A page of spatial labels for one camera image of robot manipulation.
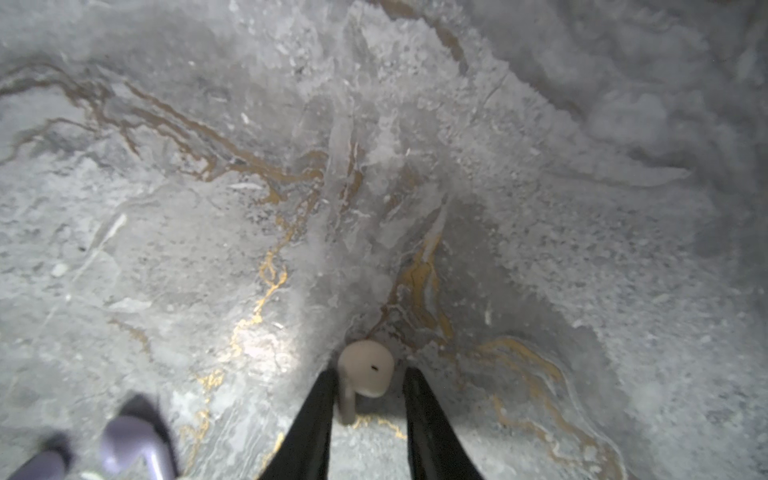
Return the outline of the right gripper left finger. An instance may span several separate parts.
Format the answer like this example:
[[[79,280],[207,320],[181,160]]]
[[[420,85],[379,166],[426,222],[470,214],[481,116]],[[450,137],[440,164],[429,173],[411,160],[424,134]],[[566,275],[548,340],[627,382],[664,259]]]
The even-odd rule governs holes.
[[[261,474],[261,480],[328,478],[337,386],[334,368],[318,375],[280,448]]]

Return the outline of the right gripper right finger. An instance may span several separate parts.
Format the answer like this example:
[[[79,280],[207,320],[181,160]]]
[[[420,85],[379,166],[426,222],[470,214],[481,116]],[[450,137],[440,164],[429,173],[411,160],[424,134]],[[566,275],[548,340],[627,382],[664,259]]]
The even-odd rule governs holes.
[[[424,374],[405,370],[408,462],[415,480],[473,479],[483,476],[470,460]]]

